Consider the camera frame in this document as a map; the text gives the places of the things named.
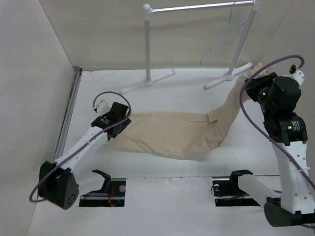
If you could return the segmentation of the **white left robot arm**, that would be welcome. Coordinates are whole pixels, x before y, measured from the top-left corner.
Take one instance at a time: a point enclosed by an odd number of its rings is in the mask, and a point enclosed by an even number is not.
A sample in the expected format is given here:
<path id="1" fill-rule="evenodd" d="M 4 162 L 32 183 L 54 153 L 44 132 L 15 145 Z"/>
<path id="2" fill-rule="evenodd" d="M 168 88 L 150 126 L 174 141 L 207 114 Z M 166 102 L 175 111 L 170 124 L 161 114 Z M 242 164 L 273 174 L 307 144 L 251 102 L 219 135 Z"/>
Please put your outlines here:
<path id="1" fill-rule="evenodd" d="M 64 210 L 69 209 L 79 196 L 75 176 L 84 161 L 123 132 L 131 123 L 129 116 L 129 106 L 114 102 L 109 111 L 92 121 L 88 131 L 68 152 L 54 162 L 44 162 L 39 172 L 38 196 Z"/>

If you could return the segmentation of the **beige trousers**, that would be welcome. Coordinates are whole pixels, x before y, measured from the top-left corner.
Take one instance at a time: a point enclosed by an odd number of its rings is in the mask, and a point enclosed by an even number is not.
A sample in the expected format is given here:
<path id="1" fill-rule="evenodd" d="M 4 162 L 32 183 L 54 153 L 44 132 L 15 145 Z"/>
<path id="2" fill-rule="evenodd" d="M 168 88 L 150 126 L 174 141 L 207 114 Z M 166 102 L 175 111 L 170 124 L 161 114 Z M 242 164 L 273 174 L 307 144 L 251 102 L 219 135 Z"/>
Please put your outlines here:
<path id="1" fill-rule="evenodd" d="M 149 112 L 131 115 L 131 124 L 105 146 L 172 159 L 192 160 L 217 148 L 237 118 L 246 79 L 263 67 L 257 63 L 236 81 L 225 102 L 206 114 Z"/>

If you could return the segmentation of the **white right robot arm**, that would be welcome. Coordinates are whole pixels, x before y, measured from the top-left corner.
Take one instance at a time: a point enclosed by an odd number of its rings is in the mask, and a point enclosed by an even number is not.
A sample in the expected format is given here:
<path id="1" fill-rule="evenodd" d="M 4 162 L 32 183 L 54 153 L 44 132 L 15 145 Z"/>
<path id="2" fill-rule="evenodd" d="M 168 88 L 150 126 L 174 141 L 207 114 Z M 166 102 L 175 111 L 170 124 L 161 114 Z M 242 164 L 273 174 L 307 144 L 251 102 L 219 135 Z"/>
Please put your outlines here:
<path id="1" fill-rule="evenodd" d="M 276 154 L 281 193 L 261 183 L 251 171 L 233 171 L 228 189 L 233 194 L 247 193 L 263 207 L 273 227 L 304 226 L 315 222 L 315 200 L 307 181 L 307 130 L 294 109 L 301 96 L 299 83 L 288 76 L 271 73 L 249 82 L 247 95 L 259 103 L 267 137 Z"/>

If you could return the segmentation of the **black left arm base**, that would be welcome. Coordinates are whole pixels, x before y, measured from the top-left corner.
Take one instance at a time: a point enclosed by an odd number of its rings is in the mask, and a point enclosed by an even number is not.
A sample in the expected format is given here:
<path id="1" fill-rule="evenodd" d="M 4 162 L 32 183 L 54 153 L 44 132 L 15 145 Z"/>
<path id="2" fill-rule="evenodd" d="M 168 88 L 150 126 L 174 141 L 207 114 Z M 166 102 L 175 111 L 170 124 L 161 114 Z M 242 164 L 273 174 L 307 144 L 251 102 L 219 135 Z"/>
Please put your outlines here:
<path id="1" fill-rule="evenodd" d="M 126 195 L 126 178 L 105 180 L 99 190 L 82 195 L 79 207 L 124 207 Z"/>

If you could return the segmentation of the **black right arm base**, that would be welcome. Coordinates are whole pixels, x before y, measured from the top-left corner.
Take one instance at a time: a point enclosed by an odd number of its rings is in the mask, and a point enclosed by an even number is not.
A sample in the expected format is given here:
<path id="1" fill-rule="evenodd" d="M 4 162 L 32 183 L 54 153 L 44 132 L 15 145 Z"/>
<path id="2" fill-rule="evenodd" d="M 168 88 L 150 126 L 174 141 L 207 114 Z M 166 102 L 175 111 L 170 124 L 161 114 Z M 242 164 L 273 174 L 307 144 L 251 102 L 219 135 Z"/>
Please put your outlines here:
<path id="1" fill-rule="evenodd" d="M 234 190 L 227 177 L 212 178 L 211 194 L 217 207 L 259 207 L 252 197 L 242 190 Z"/>

